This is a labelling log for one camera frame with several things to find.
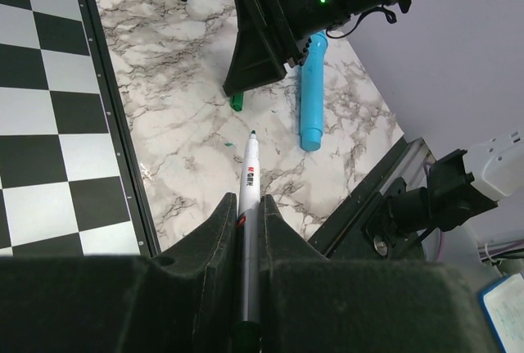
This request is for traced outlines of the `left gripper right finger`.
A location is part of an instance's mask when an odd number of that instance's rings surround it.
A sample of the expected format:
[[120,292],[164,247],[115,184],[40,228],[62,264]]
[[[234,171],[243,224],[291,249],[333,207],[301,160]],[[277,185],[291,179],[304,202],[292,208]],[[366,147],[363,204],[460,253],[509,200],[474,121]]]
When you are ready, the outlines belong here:
[[329,260],[261,199],[265,352],[491,352],[456,269],[421,261]]

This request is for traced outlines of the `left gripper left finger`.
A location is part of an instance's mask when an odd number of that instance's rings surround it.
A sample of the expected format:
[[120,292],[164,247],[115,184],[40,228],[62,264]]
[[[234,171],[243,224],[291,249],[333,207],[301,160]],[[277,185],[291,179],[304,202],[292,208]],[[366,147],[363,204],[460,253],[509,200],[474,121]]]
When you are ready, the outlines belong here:
[[154,258],[4,257],[4,352],[225,352],[237,198]]

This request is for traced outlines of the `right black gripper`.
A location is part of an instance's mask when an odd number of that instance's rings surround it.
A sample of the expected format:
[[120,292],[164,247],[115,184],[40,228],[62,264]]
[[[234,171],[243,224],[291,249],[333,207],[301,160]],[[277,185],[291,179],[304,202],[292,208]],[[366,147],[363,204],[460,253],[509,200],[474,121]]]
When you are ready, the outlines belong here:
[[333,31],[355,17],[382,13],[393,25],[391,7],[407,12],[412,0],[234,0],[237,37],[223,84],[233,96],[285,78],[284,64],[302,65],[311,35]]

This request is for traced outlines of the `green marker cap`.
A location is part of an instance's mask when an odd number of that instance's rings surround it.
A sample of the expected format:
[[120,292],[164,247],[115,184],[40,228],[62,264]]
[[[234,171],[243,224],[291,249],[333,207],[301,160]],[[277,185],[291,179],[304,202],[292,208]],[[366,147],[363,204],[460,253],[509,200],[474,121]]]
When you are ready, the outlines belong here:
[[243,109],[243,101],[244,93],[237,93],[229,98],[229,105],[234,111],[240,112]]

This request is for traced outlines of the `white green marker pen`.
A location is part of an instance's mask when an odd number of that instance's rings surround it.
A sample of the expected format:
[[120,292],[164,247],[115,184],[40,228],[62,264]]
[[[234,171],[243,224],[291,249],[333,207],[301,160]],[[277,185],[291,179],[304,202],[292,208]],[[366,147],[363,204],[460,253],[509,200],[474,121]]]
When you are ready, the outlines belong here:
[[256,131],[246,142],[239,189],[237,227],[242,236],[240,319],[232,327],[233,352],[260,350],[259,205],[260,156]]

